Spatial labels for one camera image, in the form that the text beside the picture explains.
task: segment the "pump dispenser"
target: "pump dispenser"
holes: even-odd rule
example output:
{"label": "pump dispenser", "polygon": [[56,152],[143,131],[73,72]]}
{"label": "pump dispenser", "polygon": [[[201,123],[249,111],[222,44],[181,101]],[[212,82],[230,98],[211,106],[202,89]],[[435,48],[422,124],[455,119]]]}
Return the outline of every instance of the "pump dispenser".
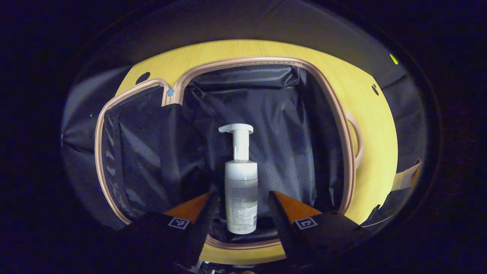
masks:
{"label": "pump dispenser", "polygon": [[257,163],[248,159],[247,124],[229,124],[218,129],[233,134],[233,160],[225,163],[226,223],[230,232],[248,234],[257,227]]}

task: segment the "pump nozzle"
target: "pump nozzle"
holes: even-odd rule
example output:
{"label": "pump nozzle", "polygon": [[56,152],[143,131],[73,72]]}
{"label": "pump nozzle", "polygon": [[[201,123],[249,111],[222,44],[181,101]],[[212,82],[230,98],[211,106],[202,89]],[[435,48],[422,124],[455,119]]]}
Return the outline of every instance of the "pump nozzle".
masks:
{"label": "pump nozzle", "polygon": [[248,135],[254,133],[254,127],[247,124],[229,124],[219,127],[218,130],[233,134],[233,159],[248,160]]}

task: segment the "white pump bottle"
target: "white pump bottle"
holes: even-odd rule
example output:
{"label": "white pump bottle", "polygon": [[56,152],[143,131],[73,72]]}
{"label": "white pump bottle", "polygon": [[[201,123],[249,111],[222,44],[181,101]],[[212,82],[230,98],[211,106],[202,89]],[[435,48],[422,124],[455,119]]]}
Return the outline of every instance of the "white pump bottle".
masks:
{"label": "white pump bottle", "polygon": [[257,227],[257,163],[248,159],[247,124],[229,124],[218,129],[233,133],[233,161],[225,163],[226,226],[235,234],[248,234]]}

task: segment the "bottle label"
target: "bottle label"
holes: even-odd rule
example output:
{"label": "bottle label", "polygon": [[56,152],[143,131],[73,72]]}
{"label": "bottle label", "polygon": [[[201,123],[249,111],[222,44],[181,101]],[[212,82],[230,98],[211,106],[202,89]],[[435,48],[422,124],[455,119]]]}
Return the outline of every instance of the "bottle label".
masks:
{"label": "bottle label", "polygon": [[234,232],[252,231],[257,225],[257,188],[231,188]]}

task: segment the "green light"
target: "green light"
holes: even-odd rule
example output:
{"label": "green light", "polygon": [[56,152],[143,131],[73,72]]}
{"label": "green light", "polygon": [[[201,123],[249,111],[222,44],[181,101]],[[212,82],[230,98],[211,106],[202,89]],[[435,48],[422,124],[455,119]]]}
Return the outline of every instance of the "green light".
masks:
{"label": "green light", "polygon": [[397,61],[397,59],[394,57],[394,55],[392,54],[389,54],[389,56],[391,57],[391,59],[394,61],[394,64],[399,64],[399,62]]}

